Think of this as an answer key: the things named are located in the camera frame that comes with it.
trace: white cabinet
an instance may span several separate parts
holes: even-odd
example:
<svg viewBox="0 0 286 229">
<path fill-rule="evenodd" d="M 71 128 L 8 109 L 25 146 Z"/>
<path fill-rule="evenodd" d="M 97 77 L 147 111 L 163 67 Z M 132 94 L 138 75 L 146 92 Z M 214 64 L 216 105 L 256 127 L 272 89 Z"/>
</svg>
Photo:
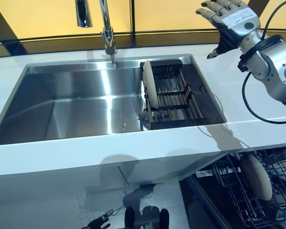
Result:
<svg viewBox="0 0 286 229">
<path fill-rule="evenodd" d="M 130 161 L 119 167 L 130 185 L 161 183 L 184 179 L 195 171 L 221 158 L 225 152 L 168 156 L 159 159 Z"/>
</svg>

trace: faucet spout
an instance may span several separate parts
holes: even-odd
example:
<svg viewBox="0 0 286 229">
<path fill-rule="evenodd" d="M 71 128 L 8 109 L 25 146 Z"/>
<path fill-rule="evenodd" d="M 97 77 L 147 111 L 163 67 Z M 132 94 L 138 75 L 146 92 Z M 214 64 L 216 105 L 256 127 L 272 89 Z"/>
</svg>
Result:
<svg viewBox="0 0 286 229">
<path fill-rule="evenodd" d="M 114 60 L 114 55 L 116 54 L 116 46 L 115 46 L 113 28 L 110 25 L 107 0 L 100 0 L 100 5 L 104 22 L 104 27 L 103 27 L 103 32 L 101 32 L 101 37 L 105 42 L 105 52 L 111 56 L 111 60 Z"/>
</svg>

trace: dish rack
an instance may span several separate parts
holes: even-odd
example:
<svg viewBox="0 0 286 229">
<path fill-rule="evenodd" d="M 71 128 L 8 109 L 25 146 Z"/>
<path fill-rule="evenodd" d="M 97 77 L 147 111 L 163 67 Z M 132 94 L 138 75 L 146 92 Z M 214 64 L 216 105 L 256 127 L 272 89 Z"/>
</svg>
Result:
<svg viewBox="0 0 286 229">
<path fill-rule="evenodd" d="M 211 164 L 210 170 L 196 172 L 197 177 L 216 176 L 225 187 L 246 226 L 263 228 L 286 220 L 286 147 L 250 152 L 269 175 L 273 196 L 270 201 L 257 198 L 240 170 L 240 155 L 227 155 Z"/>
<path fill-rule="evenodd" d="M 180 60 L 151 61 L 155 81 L 158 108 L 151 107 L 146 79 L 141 63 L 142 80 L 146 100 L 143 124 L 151 130 L 204 125 L 203 117 L 193 92 L 182 74 Z"/>
</svg>

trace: white countertop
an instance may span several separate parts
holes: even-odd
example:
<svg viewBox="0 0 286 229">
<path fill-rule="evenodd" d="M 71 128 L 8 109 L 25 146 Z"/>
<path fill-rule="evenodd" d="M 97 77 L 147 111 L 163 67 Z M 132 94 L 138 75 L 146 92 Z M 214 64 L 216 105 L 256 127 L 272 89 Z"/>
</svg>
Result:
<svg viewBox="0 0 286 229">
<path fill-rule="evenodd" d="M 244 105 L 241 89 L 246 73 L 237 69 L 240 51 L 233 50 L 207 60 L 206 56 L 215 47 L 212 44 L 123 49 L 118 50 L 116 58 L 192 54 L 209 88 L 223 106 L 226 126 L 192 126 L 0 146 L 0 175 L 286 145 L 286 125 L 262 122 Z M 0 58 L 0 113 L 25 65 L 104 58 L 103 50 Z M 286 120 L 286 107 L 273 100 L 264 85 L 253 77 L 248 81 L 246 95 L 260 116 Z"/>
</svg>

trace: floor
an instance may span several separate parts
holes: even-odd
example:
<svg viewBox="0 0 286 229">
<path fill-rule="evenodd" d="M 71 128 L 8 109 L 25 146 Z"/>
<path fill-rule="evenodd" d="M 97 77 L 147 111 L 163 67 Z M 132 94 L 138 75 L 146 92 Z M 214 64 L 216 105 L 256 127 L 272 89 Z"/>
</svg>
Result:
<svg viewBox="0 0 286 229">
<path fill-rule="evenodd" d="M 115 212 L 109 218 L 109 228 L 122 229 L 124 206 L 134 208 L 136 229 L 158 229 L 158 215 L 163 208 L 170 213 L 170 228 L 189 229 L 177 180 L 103 192 L 90 192 L 88 188 L 76 196 L 0 203 L 0 228 L 81 229 L 113 208 Z"/>
</svg>

